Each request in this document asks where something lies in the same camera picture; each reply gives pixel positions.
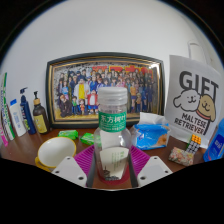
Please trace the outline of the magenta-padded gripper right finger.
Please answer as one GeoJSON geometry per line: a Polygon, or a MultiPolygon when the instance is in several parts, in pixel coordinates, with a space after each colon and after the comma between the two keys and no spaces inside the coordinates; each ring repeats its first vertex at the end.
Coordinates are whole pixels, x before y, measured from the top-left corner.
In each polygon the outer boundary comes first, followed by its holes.
{"type": "Polygon", "coordinates": [[[129,170],[133,187],[143,187],[172,174],[158,156],[149,156],[135,146],[130,149],[129,170]]]}

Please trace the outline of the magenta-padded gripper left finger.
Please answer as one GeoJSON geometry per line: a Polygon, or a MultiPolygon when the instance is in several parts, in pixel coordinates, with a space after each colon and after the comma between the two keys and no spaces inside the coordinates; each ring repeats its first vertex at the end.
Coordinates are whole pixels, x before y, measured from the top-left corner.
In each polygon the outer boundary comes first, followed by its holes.
{"type": "Polygon", "coordinates": [[[89,146],[75,157],[65,157],[52,174],[81,187],[91,187],[94,181],[94,146],[89,146]]]}

